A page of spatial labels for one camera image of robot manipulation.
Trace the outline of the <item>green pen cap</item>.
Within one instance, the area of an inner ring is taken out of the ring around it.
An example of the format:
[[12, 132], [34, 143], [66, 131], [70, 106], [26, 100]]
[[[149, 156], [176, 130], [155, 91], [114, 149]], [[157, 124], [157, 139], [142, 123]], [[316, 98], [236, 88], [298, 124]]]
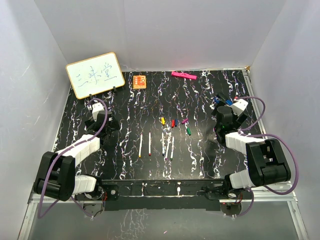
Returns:
[[187, 134], [188, 134], [189, 136], [192, 134], [189, 127], [186, 128], [186, 132], [187, 132]]

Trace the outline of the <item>orange card pack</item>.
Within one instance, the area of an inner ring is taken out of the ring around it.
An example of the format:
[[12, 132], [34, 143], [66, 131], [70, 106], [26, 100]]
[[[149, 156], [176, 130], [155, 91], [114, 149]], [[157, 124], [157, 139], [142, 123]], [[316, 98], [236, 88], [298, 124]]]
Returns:
[[134, 90], [146, 89], [147, 79], [145, 75], [135, 75], [132, 78], [132, 88]]

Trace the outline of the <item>red white pen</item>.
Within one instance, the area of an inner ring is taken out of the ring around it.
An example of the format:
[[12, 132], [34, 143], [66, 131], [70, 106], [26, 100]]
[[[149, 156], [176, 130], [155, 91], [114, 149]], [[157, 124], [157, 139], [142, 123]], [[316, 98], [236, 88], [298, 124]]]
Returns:
[[148, 133], [148, 155], [151, 156], [151, 143], [152, 143], [152, 139], [151, 139], [151, 132]]

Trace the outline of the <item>purple tipped white pen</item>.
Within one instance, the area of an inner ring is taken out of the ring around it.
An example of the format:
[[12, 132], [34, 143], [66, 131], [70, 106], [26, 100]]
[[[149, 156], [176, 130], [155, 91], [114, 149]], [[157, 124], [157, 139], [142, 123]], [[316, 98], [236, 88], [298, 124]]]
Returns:
[[166, 145], [166, 152], [165, 152], [165, 160], [168, 160], [168, 154], [169, 154], [169, 147], [171, 143], [171, 136], [168, 136], [167, 138], [167, 145]]

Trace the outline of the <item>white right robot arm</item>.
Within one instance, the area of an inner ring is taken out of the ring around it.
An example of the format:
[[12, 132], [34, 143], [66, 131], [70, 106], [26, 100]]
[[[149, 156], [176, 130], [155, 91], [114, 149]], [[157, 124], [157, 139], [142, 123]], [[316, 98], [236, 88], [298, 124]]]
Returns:
[[222, 185], [213, 189], [215, 194], [230, 199], [242, 189], [266, 187], [291, 179], [291, 170], [278, 139], [243, 135], [240, 127], [247, 119], [247, 106], [247, 97], [230, 100], [222, 93], [214, 97], [212, 115], [216, 118], [214, 132], [218, 143], [247, 157], [247, 169], [227, 174]]

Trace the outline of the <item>pink plastic clip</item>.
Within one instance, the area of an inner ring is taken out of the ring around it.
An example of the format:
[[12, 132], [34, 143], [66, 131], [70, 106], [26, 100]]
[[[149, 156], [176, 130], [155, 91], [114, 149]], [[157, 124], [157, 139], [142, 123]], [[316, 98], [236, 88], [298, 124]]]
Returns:
[[186, 78], [186, 79], [190, 79], [190, 80], [196, 80], [197, 76], [196, 75], [192, 75], [192, 74], [188, 74], [188, 73], [183, 73], [183, 72], [176, 72], [176, 71], [172, 71], [171, 75], [173, 77], [179, 77], [179, 78]]

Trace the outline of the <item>blue plastic clip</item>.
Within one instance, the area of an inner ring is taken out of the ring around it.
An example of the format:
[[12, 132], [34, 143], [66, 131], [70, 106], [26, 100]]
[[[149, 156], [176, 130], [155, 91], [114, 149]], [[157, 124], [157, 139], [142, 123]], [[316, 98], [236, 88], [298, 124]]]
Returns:
[[214, 105], [216, 107], [220, 107], [220, 106], [231, 106], [233, 103], [231, 100], [229, 99], [222, 99], [222, 98], [215, 98], [214, 99]]

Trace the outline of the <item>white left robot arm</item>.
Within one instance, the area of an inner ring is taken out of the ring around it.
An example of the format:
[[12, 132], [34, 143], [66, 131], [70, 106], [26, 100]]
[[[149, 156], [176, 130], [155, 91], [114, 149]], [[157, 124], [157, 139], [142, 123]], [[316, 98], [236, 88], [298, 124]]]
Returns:
[[85, 134], [71, 145], [55, 162], [46, 185], [45, 196], [67, 201], [71, 196], [87, 194], [97, 200], [103, 195], [102, 180], [92, 175], [76, 175], [76, 167], [89, 155], [107, 144], [109, 135], [120, 129], [118, 120], [112, 111], [101, 111], [96, 120], [85, 122]]

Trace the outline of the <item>small whiteboard with writing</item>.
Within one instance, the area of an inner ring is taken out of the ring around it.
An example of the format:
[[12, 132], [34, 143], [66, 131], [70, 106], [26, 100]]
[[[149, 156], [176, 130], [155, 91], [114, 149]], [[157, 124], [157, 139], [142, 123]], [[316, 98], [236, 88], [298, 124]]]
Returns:
[[78, 100], [125, 85], [125, 79], [114, 52], [70, 63], [65, 69]]

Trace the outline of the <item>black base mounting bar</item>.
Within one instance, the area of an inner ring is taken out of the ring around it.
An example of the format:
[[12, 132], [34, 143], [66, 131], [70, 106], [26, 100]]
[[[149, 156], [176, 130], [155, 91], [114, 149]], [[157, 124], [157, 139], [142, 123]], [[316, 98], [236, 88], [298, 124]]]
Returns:
[[243, 191], [214, 193], [222, 179], [102, 180], [99, 196], [79, 194], [77, 200], [101, 201], [105, 211], [133, 209], [219, 211], [221, 200], [234, 202]]

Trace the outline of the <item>blue white pen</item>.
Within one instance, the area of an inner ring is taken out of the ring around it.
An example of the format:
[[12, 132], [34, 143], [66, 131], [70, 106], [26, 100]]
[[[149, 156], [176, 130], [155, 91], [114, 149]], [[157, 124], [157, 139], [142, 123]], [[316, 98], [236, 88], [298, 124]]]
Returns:
[[162, 156], [165, 156], [165, 138], [164, 133], [161, 133], [161, 147], [162, 147]]

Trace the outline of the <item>yellow white pen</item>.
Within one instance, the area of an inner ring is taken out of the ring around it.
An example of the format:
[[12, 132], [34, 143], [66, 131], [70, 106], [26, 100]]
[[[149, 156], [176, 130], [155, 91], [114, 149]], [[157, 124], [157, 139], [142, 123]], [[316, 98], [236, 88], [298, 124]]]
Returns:
[[139, 151], [138, 151], [138, 157], [142, 157], [142, 145], [143, 145], [143, 134], [140, 134], [140, 142], [139, 142]]

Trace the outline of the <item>green tipped white pen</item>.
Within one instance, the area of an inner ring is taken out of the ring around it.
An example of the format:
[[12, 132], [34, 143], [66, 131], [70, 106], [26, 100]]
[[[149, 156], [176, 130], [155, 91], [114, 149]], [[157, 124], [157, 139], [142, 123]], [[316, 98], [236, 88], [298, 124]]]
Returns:
[[170, 160], [173, 160], [174, 157], [174, 143], [175, 143], [175, 137], [172, 137], [172, 143], [171, 143], [171, 152], [170, 152]]

